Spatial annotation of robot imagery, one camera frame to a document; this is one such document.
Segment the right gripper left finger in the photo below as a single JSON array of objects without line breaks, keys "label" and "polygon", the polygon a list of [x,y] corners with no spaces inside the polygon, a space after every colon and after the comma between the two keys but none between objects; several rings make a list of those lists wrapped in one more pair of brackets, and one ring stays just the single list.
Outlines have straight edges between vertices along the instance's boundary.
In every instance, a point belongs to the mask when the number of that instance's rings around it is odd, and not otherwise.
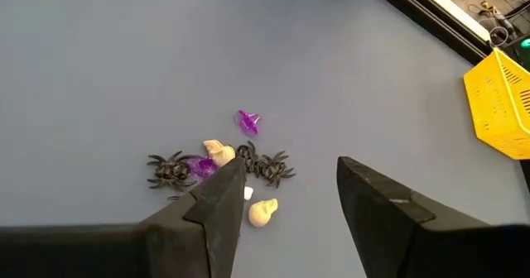
[{"label": "right gripper left finger", "polygon": [[3,277],[229,277],[243,221],[243,160],[138,223],[1,229]]}]

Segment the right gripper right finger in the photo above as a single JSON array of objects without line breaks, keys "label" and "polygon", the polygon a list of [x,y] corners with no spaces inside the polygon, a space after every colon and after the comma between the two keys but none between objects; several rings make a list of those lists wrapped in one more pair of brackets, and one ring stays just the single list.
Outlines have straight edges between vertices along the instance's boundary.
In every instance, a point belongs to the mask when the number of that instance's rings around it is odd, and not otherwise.
[{"label": "right gripper right finger", "polygon": [[529,226],[490,225],[348,157],[344,218],[368,277],[527,277]]}]

